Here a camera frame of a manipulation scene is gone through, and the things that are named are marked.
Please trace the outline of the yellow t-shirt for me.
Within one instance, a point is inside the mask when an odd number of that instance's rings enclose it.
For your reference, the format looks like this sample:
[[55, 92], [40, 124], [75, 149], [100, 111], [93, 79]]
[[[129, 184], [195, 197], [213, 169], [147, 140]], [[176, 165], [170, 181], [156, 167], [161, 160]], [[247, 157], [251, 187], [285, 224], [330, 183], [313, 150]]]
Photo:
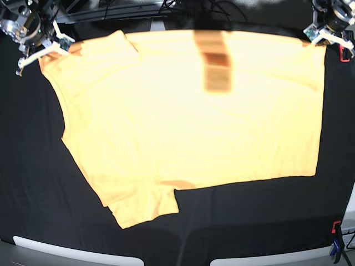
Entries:
[[167, 30], [40, 58], [62, 141], [121, 228], [178, 213], [176, 190], [313, 176], [325, 46], [242, 31]]

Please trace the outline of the red black clamp top right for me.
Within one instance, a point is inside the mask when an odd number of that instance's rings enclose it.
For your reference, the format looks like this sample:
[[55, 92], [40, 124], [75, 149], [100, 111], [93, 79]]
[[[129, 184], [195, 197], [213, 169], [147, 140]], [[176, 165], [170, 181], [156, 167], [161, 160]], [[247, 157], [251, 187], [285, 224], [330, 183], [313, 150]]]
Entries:
[[339, 46], [339, 60], [340, 62], [343, 62], [343, 63], [347, 63], [347, 62], [350, 62], [352, 59], [352, 54], [351, 52], [343, 47], [343, 46]]

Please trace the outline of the red black clamp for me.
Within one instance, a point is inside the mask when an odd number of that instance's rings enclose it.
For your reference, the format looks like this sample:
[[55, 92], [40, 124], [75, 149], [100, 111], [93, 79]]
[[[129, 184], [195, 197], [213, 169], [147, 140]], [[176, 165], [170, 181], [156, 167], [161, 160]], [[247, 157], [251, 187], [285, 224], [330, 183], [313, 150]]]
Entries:
[[334, 221], [333, 222], [333, 225], [332, 225], [332, 234], [335, 234], [336, 233], [336, 227], [337, 226], [340, 226], [341, 225], [341, 220], [337, 220], [337, 221]]
[[339, 60], [340, 62], [343, 62], [343, 63], [347, 63], [347, 62], [350, 62], [352, 59], [352, 54], [351, 52], [343, 47], [343, 46], [339, 46]]

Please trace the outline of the grey tape patch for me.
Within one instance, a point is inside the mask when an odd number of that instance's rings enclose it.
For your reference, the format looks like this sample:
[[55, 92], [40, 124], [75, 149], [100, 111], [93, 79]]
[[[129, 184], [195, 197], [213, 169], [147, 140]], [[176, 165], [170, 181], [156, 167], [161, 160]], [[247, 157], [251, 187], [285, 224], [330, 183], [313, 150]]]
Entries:
[[155, 32], [155, 31], [165, 31], [165, 24], [163, 21], [152, 21], [150, 25], [150, 31]]

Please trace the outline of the red black clamp bottom right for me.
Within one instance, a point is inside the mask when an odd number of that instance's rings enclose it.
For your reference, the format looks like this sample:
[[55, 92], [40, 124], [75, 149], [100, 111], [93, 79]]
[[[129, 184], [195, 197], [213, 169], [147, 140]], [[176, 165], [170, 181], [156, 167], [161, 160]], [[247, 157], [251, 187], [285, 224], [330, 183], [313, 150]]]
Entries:
[[337, 226], [340, 226], [341, 225], [341, 220], [337, 220], [337, 221], [334, 221], [333, 222], [333, 225], [332, 225], [332, 234], [335, 234], [336, 233], [336, 227]]

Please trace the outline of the blue clamp bottom right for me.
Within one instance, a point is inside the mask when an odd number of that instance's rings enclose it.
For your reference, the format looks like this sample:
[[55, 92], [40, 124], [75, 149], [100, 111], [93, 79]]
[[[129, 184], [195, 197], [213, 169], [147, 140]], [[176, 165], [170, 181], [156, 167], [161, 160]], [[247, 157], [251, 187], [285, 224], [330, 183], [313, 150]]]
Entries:
[[333, 260], [333, 264], [337, 264], [340, 261], [343, 252], [343, 246], [344, 244], [341, 231], [335, 231], [332, 238], [332, 249], [329, 254]]

